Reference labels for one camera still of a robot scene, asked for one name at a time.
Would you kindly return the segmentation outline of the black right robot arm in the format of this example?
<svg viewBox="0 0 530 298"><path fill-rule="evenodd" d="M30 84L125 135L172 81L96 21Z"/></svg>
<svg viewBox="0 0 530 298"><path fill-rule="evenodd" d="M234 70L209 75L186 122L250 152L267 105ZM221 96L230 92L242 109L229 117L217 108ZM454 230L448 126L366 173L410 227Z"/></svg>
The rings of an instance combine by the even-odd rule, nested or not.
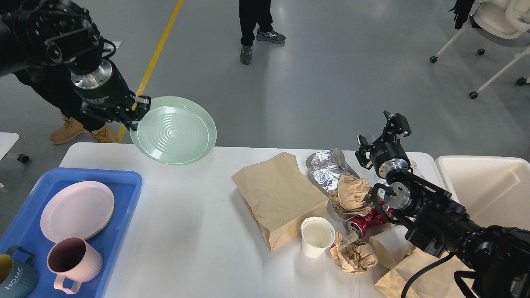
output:
<svg viewBox="0 0 530 298"><path fill-rule="evenodd" d="M400 144L412 132L406 117L389 111L384 115L387 123L381 136L369 143L360 135L355 153L363 168L374 168L386 180L373 186L371 200L386 221L407 228L407 241L439 258L407 281L401 297L422 274L456 256L470 269L454 273L465 297L528 298L528 230L498 225L483 228L473 222L449 191L413 173Z"/></svg>

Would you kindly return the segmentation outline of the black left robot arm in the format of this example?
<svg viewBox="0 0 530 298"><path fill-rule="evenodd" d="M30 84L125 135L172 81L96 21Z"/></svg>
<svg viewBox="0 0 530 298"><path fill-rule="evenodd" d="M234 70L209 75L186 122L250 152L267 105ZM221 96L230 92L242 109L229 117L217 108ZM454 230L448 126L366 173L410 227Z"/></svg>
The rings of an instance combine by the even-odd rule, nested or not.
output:
<svg viewBox="0 0 530 298"><path fill-rule="evenodd" d="M1 13L2 76L64 66L70 88L82 100L81 113L136 131L151 98L130 90L111 60L115 52L89 11L71 0L42 0L31 10Z"/></svg>

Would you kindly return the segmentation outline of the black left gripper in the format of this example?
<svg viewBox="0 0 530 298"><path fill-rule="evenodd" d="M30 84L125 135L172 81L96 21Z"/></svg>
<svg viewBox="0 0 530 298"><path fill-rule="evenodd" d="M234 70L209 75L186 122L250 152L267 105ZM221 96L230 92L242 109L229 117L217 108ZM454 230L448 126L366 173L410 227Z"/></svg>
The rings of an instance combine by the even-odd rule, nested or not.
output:
<svg viewBox="0 0 530 298"><path fill-rule="evenodd" d="M110 59L102 59L89 74L71 73L76 93L86 102L81 113L107 123L116 122L131 129L151 109L150 96L135 96L117 66Z"/></svg>

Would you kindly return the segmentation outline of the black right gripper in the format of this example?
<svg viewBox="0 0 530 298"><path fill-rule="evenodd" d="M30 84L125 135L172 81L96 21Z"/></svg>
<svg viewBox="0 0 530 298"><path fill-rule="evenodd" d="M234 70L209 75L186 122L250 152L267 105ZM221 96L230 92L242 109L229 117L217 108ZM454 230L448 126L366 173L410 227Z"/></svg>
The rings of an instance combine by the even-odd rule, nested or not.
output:
<svg viewBox="0 0 530 298"><path fill-rule="evenodd" d="M370 170L373 166L378 177L386 179L394 170L409 171L410 161L399 140L412 134L405 116L383 111L387 120L379 141L369 144L365 136L358 135L359 149L355 152L361 167Z"/></svg>

